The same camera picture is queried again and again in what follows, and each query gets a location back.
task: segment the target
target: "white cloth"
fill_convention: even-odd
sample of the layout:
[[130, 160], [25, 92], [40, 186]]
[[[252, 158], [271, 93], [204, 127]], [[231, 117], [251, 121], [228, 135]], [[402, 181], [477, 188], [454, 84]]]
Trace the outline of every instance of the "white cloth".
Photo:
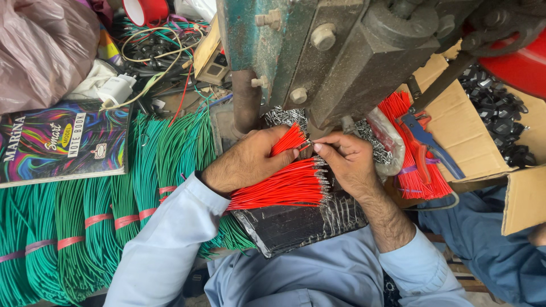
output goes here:
[[68, 94], [66, 99], [99, 98], [97, 91], [108, 81], [110, 77], [117, 76], [117, 72], [108, 63], [95, 59], [93, 67], [84, 81]]

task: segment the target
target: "man's left hand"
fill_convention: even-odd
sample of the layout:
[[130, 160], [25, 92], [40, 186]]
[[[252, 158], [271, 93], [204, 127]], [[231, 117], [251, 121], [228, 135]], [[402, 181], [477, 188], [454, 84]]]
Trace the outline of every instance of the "man's left hand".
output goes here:
[[269, 157], [271, 148], [288, 130], [287, 125], [280, 125], [250, 131], [203, 171], [203, 183], [216, 193], [226, 194], [275, 174], [299, 156], [297, 149], [289, 149]]

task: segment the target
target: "red cup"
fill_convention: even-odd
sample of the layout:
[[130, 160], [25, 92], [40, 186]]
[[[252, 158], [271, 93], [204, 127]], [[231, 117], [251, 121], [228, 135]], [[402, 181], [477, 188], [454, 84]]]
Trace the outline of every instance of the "red cup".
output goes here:
[[123, 0], [123, 8], [127, 17], [139, 27], [157, 27], [169, 16], [166, 0]]

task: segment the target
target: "hand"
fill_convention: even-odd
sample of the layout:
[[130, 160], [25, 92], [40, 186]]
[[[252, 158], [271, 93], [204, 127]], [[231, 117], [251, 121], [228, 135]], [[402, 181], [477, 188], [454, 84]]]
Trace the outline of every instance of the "hand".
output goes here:
[[288, 130], [287, 125], [281, 125], [250, 131], [203, 171], [203, 183], [216, 193], [226, 194], [257, 184], [275, 174], [300, 154], [297, 149], [289, 149], [269, 157], [273, 145]]
[[314, 150], [330, 165], [341, 187], [360, 204], [385, 194], [375, 172], [370, 142], [336, 131], [314, 143]]
[[546, 223], [538, 225], [529, 234], [529, 242], [534, 246], [546, 246]]

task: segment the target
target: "bundle of red wires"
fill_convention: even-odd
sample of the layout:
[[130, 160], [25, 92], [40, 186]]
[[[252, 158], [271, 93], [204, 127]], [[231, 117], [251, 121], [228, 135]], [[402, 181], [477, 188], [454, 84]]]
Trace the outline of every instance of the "bundle of red wires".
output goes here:
[[[406, 156], [402, 165], [401, 174], [396, 176], [397, 181], [400, 183], [399, 190], [402, 191], [402, 197], [406, 199], [410, 198], [422, 198], [422, 199], [434, 199], [444, 197], [450, 194], [453, 190], [447, 184], [442, 174], [438, 170], [438, 167], [434, 163], [427, 163], [426, 167], [430, 173], [431, 184], [424, 185], [417, 173], [417, 167], [415, 158], [416, 152], [413, 152], [415, 148], [410, 145], [410, 141], [404, 134], [402, 128], [396, 123], [396, 119], [408, 112], [411, 106], [410, 97], [406, 92], [394, 92], [379, 104], [379, 109], [389, 119], [390, 123], [398, 131], [398, 134], [404, 140], [406, 145]], [[429, 159], [434, 158], [434, 155], [430, 152], [426, 154]]]
[[[300, 126], [290, 130], [273, 146], [271, 156], [299, 147], [306, 142]], [[322, 169], [326, 162], [320, 157], [296, 161], [255, 185], [231, 193], [227, 210], [254, 209], [273, 205], [319, 206], [330, 199], [328, 181]]]
[[301, 144], [305, 143], [305, 133], [301, 130], [300, 125], [295, 122], [292, 124], [292, 127], [282, 136], [282, 138], [271, 148], [270, 156], [276, 156], [281, 152], [297, 148]]

